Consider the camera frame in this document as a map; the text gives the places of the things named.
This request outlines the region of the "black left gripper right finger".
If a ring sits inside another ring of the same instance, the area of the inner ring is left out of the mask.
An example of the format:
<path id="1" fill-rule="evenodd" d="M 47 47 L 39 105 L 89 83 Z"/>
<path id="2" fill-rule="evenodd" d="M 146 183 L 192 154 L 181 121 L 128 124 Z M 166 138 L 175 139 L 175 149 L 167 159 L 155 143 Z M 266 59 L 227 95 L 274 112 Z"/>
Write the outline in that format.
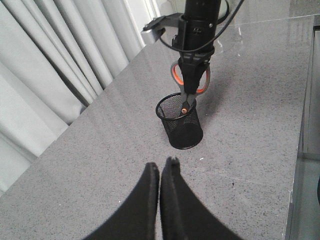
<path id="1" fill-rule="evenodd" d="M 178 158 L 168 157 L 160 186 L 164 240 L 240 240 L 202 204 L 181 176 Z"/>

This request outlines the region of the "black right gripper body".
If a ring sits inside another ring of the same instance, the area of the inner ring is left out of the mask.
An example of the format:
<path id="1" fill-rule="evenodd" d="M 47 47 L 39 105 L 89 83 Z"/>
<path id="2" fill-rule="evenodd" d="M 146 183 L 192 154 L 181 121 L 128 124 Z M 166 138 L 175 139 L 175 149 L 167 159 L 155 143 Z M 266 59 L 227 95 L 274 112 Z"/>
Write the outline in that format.
<path id="1" fill-rule="evenodd" d="M 215 52 L 213 34 L 176 34 L 172 39 L 172 47 L 179 52 L 179 59 L 171 65 L 183 69 L 206 69 L 211 56 Z"/>

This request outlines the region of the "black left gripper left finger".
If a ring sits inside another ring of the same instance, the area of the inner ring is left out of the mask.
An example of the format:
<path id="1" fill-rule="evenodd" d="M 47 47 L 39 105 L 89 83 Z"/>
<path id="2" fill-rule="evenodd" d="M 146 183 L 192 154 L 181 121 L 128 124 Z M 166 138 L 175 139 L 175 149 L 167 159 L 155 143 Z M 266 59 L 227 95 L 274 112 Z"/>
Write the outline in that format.
<path id="1" fill-rule="evenodd" d="M 127 199 L 86 240 L 154 240 L 160 173 L 148 162 Z"/>

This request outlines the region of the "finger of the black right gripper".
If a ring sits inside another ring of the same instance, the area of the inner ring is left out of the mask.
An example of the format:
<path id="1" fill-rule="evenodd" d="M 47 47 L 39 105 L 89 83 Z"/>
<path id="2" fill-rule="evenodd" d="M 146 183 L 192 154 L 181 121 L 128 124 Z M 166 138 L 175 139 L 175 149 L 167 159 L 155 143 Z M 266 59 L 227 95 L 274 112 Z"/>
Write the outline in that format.
<path id="1" fill-rule="evenodd" d="M 184 92 L 187 94 L 195 94 L 203 73 L 207 70 L 208 65 L 201 63 L 199 65 L 180 62 L 179 68 L 183 77 Z"/>

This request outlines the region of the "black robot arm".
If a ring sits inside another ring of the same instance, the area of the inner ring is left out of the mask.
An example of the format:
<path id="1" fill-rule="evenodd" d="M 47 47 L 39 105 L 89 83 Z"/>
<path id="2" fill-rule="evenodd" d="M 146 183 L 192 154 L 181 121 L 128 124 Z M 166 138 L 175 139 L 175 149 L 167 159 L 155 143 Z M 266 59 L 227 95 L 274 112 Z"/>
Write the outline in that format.
<path id="1" fill-rule="evenodd" d="M 170 72 L 180 88 L 156 106 L 172 147 L 185 150 L 196 146 L 203 130 L 196 110 L 196 98 L 210 84 L 210 58 L 221 3 L 218 0 L 188 0 L 184 13 L 161 16 L 144 28 L 156 41 L 166 27 L 176 27 L 177 35 L 168 47 L 180 55 Z M 202 204 L 181 175 L 180 161 L 169 157 L 162 172 L 149 162 L 135 188 L 89 240 L 153 240 L 156 216 L 160 215 L 165 240 L 236 240 L 238 235 L 221 223 Z"/>

